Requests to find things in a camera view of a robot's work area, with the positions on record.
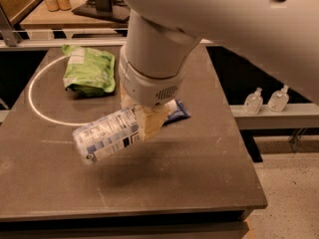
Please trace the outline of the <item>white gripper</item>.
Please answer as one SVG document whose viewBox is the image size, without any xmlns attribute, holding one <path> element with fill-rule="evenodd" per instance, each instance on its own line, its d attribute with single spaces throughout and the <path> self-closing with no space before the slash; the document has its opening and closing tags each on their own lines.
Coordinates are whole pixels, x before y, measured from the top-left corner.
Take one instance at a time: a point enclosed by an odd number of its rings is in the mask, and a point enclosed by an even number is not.
<svg viewBox="0 0 319 239">
<path fill-rule="evenodd" d="M 125 48 L 122 46 L 120 49 L 119 61 L 121 107 L 132 107 L 136 102 L 143 105 L 136 106 L 135 112 L 142 141 L 147 141 L 159 133 L 165 122 L 168 108 L 164 104 L 177 95 L 185 70 L 168 79 L 145 76 L 129 62 Z"/>
</svg>

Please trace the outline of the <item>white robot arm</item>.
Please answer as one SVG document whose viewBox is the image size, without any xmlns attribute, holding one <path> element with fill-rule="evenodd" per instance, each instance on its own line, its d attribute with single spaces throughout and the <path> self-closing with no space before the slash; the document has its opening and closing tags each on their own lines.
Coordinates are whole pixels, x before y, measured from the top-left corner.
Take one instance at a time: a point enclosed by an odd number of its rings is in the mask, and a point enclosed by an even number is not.
<svg viewBox="0 0 319 239">
<path fill-rule="evenodd" d="M 182 65 L 203 39 L 235 52 L 319 102 L 319 0 L 125 0 L 131 9 L 120 79 L 154 107 L 180 85 Z"/>
</svg>

